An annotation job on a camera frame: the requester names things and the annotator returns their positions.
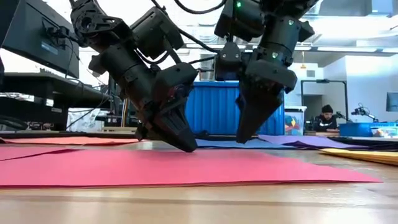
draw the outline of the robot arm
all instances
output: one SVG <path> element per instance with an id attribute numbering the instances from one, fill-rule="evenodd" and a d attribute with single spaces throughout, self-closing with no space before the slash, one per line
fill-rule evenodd
<path id="1" fill-rule="evenodd" d="M 297 77 L 287 67 L 293 62 L 297 41 L 314 34 L 299 18 L 317 1 L 226 1 L 215 34 L 228 41 L 216 56 L 215 76 L 223 80 L 227 73 L 238 75 L 238 142 L 250 139 L 282 104 L 284 92 L 294 89 Z M 129 27 L 122 19 L 107 16 L 96 0 L 70 0 L 70 4 L 79 45 L 99 53 L 89 68 L 100 74 L 108 71 L 133 102 L 142 122 L 137 130 L 140 139 L 151 131 L 183 151 L 194 151 L 197 144 L 185 117 L 185 104 L 197 71 L 181 62 L 174 51 L 183 45 L 183 31 L 159 6 Z M 243 55 L 234 36 L 246 41 L 262 39 L 252 54 Z M 164 52 L 176 65 L 160 70 L 143 62 L 144 56 L 155 59 Z"/>

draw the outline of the black beanie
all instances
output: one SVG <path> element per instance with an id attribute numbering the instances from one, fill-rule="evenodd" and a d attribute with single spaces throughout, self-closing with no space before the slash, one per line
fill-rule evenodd
<path id="1" fill-rule="evenodd" d="M 322 113 L 333 113 L 333 108 L 330 105 L 325 105 L 322 108 Z"/>

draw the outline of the blue storage box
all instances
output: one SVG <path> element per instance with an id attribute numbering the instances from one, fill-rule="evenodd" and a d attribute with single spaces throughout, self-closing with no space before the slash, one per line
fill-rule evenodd
<path id="1" fill-rule="evenodd" d="M 235 135 L 239 124 L 238 82 L 195 82 L 185 114 L 195 134 Z M 261 126 L 258 134 L 284 135 L 284 106 Z"/>
<path id="2" fill-rule="evenodd" d="M 372 137 L 372 128 L 396 127 L 397 123 L 346 123 L 340 124 L 340 136 L 348 137 Z"/>

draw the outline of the pink paper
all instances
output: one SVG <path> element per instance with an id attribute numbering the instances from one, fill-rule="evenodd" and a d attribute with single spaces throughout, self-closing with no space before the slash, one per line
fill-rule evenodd
<path id="1" fill-rule="evenodd" d="M 61 137 L 61 138 L 27 138 L 27 139 L 2 139 L 6 143 L 16 144 L 59 144 L 59 145 L 86 145 L 86 146 L 112 146 L 138 142 L 138 139 L 110 139 L 91 137 Z"/>
<path id="2" fill-rule="evenodd" d="M 0 162 L 0 187 L 380 182 L 359 172 L 251 150 L 82 150 Z"/>
<path id="3" fill-rule="evenodd" d="M 50 152 L 68 151 L 65 147 L 0 147 L 0 161 L 36 156 Z"/>

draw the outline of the blue paper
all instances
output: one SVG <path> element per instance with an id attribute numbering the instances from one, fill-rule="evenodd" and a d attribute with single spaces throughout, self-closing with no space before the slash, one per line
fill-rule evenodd
<path id="1" fill-rule="evenodd" d="M 197 139 L 199 148 L 220 148 L 220 149 L 294 149 L 292 146 L 284 146 L 269 143 L 259 139 L 253 139 L 246 144 L 237 143 L 235 141 L 207 141 Z"/>

